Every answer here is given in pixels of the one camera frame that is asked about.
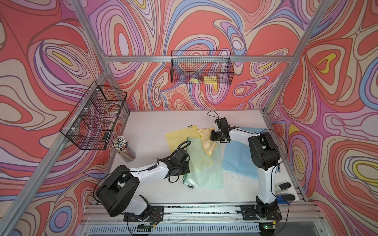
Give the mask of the yellow wiping cloth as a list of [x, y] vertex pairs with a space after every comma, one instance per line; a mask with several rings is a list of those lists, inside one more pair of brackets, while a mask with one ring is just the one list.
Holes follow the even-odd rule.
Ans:
[[204, 152], [211, 157], [217, 147], [217, 142], [211, 140], [211, 132], [214, 128], [202, 128], [197, 130], [197, 134], [200, 136], [202, 147]]

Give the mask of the green zip document bag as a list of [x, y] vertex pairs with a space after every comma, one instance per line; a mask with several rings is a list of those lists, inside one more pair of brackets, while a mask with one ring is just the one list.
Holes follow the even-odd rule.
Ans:
[[203, 150], [199, 138], [188, 138], [191, 144], [187, 147], [190, 155], [190, 172], [183, 176], [183, 184], [194, 188], [223, 189], [222, 153], [219, 144], [214, 152], [208, 156]]

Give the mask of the light blue mesh document bag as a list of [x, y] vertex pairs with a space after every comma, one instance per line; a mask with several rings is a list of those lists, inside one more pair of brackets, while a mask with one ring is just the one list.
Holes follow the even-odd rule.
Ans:
[[264, 133], [267, 131], [267, 129], [264, 128], [252, 128], [252, 127], [239, 127], [238, 130], [243, 130], [249, 133]]

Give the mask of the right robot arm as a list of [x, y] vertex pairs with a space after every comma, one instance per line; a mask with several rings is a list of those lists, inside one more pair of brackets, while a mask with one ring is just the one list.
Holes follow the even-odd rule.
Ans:
[[275, 221], [282, 220], [277, 196], [275, 194], [275, 169], [281, 158], [278, 145], [269, 132], [252, 133], [230, 126], [226, 118], [214, 120], [215, 130], [211, 131], [210, 139], [220, 143], [236, 141], [249, 146], [251, 159], [258, 169], [258, 194], [256, 209], [249, 213], [258, 219], [272, 217]]

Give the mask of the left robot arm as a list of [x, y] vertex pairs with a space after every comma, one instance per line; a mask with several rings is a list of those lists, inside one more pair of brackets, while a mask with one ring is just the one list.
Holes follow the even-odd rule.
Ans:
[[164, 206], [152, 206], [142, 195], [136, 195], [139, 187], [171, 178], [179, 179], [190, 172], [190, 155], [186, 149], [192, 142], [182, 142], [166, 158], [158, 159], [155, 164], [141, 168], [118, 166], [112, 173], [104, 176], [96, 185], [93, 196], [102, 204], [110, 217], [124, 216], [124, 221], [145, 222], [163, 220]]

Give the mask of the yellow document bag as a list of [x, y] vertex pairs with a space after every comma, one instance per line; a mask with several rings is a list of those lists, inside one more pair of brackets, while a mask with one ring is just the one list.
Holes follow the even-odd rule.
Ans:
[[200, 138], [197, 132], [197, 126], [195, 125], [191, 125], [185, 129], [166, 133], [165, 137], [168, 142], [170, 152], [174, 152], [176, 148], [188, 138]]

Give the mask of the yellow sponge in basket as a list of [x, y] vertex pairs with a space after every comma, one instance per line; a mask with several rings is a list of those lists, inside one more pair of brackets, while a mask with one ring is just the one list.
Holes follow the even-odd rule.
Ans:
[[190, 78], [189, 83], [192, 84], [206, 84], [206, 85], [217, 85], [218, 79], [216, 76], [202, 76], [201, 78]]

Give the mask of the clear pencil holder cup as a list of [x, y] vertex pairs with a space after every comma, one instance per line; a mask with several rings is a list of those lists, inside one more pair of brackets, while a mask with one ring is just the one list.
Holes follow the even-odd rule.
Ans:
[[136, 159], [136, 153], [130, 147], [129, 142], [123, 136], [118, 136], [113, 140], [112, 148], [121, 156], [127, 163], [133, 162]]

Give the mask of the grey stapler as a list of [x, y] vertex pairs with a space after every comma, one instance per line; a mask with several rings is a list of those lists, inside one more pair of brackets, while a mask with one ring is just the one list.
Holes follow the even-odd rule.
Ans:
[[291, 183], [286, 182], [282, 183], [280, 185], [275, 186], [275, 195], [277, 196], [277, 200], [279, 202], [285, 203], [291, 203], [295, 200], [295, 196], [293, 194], [290, 194], [288, 190], [292, 187]]

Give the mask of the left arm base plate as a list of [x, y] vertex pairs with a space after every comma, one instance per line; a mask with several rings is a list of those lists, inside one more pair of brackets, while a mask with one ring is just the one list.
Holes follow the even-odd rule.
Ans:
[[148, 206], [140, 215], [124, 214], [124, 222], [161, 222], [164, 218], [164, 206]]

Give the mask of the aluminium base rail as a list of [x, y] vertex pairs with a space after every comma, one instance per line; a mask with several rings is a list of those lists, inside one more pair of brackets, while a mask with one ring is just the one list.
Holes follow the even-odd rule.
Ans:
[[124, 216], [108, 216], [102, 206], [90, 206], [76, 236], [191, 236], [275, 235], [331, 236], [320, 208], [309, 202], [280, 204], [282, 220], [245, 221], [241, 205], [252, 203], [164, 204], [163, 221], [124, 222]]

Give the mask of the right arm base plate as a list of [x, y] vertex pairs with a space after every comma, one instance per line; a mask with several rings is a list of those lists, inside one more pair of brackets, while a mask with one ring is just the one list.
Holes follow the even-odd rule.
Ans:
[[241, 205], [241, 214], [245, 221], [281, 221], [282, 214], [278, 205]]

